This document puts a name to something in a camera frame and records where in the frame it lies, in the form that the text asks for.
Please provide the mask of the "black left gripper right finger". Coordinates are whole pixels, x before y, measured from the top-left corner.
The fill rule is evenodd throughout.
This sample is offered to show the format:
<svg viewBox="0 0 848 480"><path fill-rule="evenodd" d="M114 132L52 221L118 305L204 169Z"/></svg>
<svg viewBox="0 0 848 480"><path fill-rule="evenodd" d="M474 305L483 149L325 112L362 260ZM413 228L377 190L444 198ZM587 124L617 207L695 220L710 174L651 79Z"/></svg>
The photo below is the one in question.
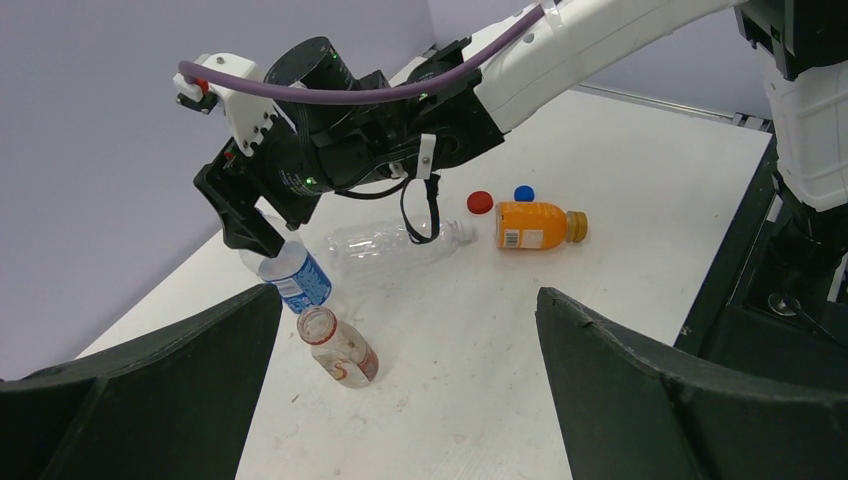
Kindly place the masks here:
<svg viewBox="0 0 848 480"><path fill-rule="evenodd" d="M847 394L717 365L561 291L536 300L575 479L843 479Z"/></svg>

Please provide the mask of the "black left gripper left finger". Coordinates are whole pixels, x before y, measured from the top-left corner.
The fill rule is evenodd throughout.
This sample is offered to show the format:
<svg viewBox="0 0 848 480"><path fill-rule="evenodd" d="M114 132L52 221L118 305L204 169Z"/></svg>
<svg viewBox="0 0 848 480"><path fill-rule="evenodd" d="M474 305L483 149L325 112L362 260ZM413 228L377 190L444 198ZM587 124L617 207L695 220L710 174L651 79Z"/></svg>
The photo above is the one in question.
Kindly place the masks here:
<svg viewBox="0 0 848 480"><path fill-rule="evenodd" d="M257 285L1 385L5 479L232 479L279 328Z"/></svg>

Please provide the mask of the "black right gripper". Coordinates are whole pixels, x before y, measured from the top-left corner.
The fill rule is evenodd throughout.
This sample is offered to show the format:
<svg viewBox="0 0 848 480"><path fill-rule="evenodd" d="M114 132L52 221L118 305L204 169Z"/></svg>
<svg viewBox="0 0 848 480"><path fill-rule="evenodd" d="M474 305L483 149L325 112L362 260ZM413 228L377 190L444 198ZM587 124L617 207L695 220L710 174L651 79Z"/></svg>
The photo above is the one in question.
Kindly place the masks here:
<svg viewBox="0 0 848 480"><path fill-rule="evenodd" d="M193 180L219 218L224 244L268 258L279 254L285 240L256 202L265 199L297 229L311 220L319 201L317 193L297 184L304 159L294 129L283 119L272 122L253 157L246 157L230 138Z"/></svg>

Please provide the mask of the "Pepsi bottle blue label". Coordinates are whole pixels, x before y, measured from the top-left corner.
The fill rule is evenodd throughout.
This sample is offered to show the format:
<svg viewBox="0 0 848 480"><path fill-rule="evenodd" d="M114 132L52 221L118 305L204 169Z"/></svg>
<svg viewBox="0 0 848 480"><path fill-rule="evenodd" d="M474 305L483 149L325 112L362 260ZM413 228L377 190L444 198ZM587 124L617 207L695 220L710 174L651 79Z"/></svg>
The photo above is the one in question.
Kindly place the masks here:
<svg viewBox="0 0 848 480"><path fill-rule="evenodd" d="M295 314L313 306L328 306L332 282L300 235L288 230L281 218L266 213L263 217L282 236L284 244L273 258L240 250L243 265L261 281L275 286L283 303Z"/></svg>

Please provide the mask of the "clear crushed plastic bottle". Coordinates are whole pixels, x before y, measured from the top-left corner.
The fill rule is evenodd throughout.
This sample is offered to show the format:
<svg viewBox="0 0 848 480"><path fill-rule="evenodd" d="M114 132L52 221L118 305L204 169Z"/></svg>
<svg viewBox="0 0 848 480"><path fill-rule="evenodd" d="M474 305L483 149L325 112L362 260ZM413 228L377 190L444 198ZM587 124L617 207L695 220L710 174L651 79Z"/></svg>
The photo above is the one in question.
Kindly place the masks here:
<svg viewBox="0 0 848 480"><path fill-rule="evenodd" d="M443 220L433 241L418 244L404 221L393 219L336 229L325 236L324 251L340 277L380 279L447 259L476 240L477 232L472 225Z"/></svg>

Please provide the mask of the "small bottle red label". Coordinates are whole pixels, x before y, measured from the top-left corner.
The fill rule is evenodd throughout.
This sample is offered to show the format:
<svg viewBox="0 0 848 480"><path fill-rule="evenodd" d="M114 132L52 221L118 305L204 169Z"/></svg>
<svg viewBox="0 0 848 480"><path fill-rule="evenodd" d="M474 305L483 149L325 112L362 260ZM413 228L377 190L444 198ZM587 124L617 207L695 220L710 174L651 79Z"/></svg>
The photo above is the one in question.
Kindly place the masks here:
<svg viewBox="0 0 848 480"><path fill-rule="evenodd" d="M379 371L376 352L352 325L324 306L300 313L297 331L312 358L340 385L350 389L369 386Z"/></svg>

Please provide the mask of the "orange juice bottle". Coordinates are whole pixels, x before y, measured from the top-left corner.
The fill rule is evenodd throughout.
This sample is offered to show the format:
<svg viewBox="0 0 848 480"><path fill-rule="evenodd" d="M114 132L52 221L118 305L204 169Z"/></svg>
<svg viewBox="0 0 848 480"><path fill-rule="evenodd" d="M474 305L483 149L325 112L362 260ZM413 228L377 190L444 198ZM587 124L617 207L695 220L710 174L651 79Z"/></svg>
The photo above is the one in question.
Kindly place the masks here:
<svg viewBox="0 0 848 480"><path fill-rule="evenodd" d="M496 246L501 249L554 249L563 242L584 241L589 231L584 212L546 202L499 202L495 220Z"/></svg>

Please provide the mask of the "red bottle cap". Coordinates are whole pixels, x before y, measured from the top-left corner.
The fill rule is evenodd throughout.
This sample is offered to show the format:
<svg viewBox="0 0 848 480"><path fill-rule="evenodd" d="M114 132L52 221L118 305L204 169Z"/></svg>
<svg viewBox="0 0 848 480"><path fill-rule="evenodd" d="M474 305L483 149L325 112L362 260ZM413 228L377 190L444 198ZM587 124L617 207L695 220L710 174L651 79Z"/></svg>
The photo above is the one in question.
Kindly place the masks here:
<svg viewBox="0 0 848 480"><path fill-rule="evenodd" d="M487 191L474 191L466 199L466 208L474 215L484 215L494 208L494 199Z"/></svg>

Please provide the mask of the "blue Pepsi bottle cap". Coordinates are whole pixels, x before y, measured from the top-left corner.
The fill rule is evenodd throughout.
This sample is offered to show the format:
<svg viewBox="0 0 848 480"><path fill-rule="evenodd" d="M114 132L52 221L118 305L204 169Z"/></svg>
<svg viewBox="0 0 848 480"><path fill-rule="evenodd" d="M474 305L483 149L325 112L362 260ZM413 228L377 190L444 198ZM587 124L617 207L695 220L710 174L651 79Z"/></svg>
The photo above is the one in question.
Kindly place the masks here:
<svg viewBox="0 0 848 480"><path fill-rule="evenodd" d="M514 189L513 199L516 202L533 202L535 190L530 185L519 185Z"/></svg>

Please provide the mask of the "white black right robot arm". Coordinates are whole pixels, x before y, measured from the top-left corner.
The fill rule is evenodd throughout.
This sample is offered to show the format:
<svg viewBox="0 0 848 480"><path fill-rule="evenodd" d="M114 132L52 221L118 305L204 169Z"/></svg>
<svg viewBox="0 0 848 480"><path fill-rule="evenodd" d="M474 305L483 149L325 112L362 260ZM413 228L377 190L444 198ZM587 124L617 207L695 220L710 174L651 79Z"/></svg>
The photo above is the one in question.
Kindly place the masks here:
<svg viewBox="0 0 848 480"><path fill-rule="evenodd" d="M436 52L389 86L354 77L324 37L269 69L232 54L179 64L180 105L221 106L231 129L194 180L226 244L268 257L283 238L256 210L267 200L290 229L322 194L348 198L392 178L421 179L499 145L540 107L597 72L709 14L732 10L763 51L778 148L776 190L797 253L847 247L847 5L843 1L542 1Z"/></svg>

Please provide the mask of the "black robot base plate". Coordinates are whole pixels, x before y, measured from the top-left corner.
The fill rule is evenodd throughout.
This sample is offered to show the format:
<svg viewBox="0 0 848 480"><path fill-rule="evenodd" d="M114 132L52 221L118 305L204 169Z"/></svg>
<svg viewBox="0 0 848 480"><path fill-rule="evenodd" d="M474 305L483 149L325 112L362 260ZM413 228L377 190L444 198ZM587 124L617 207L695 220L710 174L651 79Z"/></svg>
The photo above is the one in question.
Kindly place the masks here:
<svg viewBox="0 0 848 480"><path fill-rule="evenodd" d="M711 363L847 389L847 208L806 207L772 137L675 340Z"/></svg>

